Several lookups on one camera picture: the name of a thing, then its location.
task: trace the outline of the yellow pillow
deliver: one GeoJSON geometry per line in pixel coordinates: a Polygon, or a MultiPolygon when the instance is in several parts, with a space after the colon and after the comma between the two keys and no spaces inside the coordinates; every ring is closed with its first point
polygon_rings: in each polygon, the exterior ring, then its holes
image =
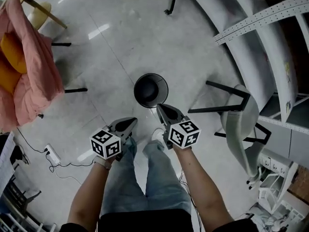
{"type": "Polygon", "coordinates": [[[27,73],[23,46],[12,33],[5,33],[1,40],[1,49],[11,66],[19,73],[27,73]]]}
{"type": "Polygon", "coordinates": [[[4,56],[0,55],[0,86],[14,95],[21,73],[14,70],[4,56]]]}

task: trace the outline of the gray tile floor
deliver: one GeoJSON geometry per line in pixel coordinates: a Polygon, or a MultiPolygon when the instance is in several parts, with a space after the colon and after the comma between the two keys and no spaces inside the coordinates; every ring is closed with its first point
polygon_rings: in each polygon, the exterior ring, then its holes
{"type": "MultiPolygon", "coordinates": [[[[134,99],[133,87],[143,74],[162,75],[169,85],[167,104],[184,113],[197,99],[196,106],[224,104],[227,94],[205,86],[206,80],[234,86],[240,83],[238,71],[223,47],[213,43],[213,30],[207,16],[193,0],[177,0],[175,11],[166,16],[169,0],[36,0],[49,1],[52,12],[68,29],[48,20],[41,33],[71,47],[53,47],[55,63],[66,88],[87,87],[87,93],[66,94],[55,100],[21,131],[37,150],[51,144],[62,164],[77,163],[90,148],[89,134],[125,116],[139,119],[138,140],[149,138],[160,127],[155,110],[141,107],[134,99]]],[[[31,8],[24,5],[26,14],[31,8]]],[[[192,119],[202,128],[194,148],[201,164],[218,185],[233,217],[254,202],[256,191],[248,191],[247,176],[227,148],[225,139],[214,137],[220,126],[217,114],[195,114],[192,119]]],[[[70,204],[79,187],[72,178],[60,179],[48,170],[44,154],[31,150],[18,133],[31,165],[22,165],[42,194],[29,205],[38,220],[59,227],[66,222],[70,204]]],[[[147,161],[141,153],[135,159],[136,175],[145,186],[147,161]]],[[[176,173],[181,168],[174,152],[167,152],[176,173]]],[[[79,182],[90,167],[57,168],[59,176],[74,176],[79,182]]],[[[195,211],[194,228],[198,230],[195,211]]]]}

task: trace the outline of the black trash can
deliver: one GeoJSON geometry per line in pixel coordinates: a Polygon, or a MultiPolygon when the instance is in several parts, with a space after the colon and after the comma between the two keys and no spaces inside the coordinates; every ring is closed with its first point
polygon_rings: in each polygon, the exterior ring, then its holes
{"type": "Polygon", "coordinates": [[[134,86],[134,96],[143,107],[155,108],[164,103],[169,95],[169,87],[164,78],[155,73],[141,76],[134,86]]]}

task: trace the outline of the black and white cube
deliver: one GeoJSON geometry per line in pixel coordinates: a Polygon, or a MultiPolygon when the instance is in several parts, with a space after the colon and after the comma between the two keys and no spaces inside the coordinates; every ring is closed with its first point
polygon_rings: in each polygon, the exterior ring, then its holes
{"type": "Polygon", "coordinates": [[[197,143],[201,130],[192,120],[170,126],[169,140],[184,149],[197,143]]]}
{"type": "Polygon", "coordinates": [[[111,158],[121,153],[120,140],[120,137],[103,129],[97,129],[90,136],[92,150],[104,159],[111,158]]]}

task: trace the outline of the wooden stool leg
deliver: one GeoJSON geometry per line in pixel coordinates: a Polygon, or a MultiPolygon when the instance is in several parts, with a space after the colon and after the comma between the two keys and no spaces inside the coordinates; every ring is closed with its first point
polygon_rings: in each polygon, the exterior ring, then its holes
{"type": "Polygon", "coordinates": [[[35,0],[25,0],[25,2],[29,5],[31,5],[34,8],[38,8],[40,11],[42,11],[44,14],[48,15],[50,18],[52,18],[54,21],[56,21],[59,25],[64,27],[65,29],[67,26],[57,17],[55,17],[52,13],[48,12],[46,9],[44,9],[40,4],[38,4],[35,0]]]}

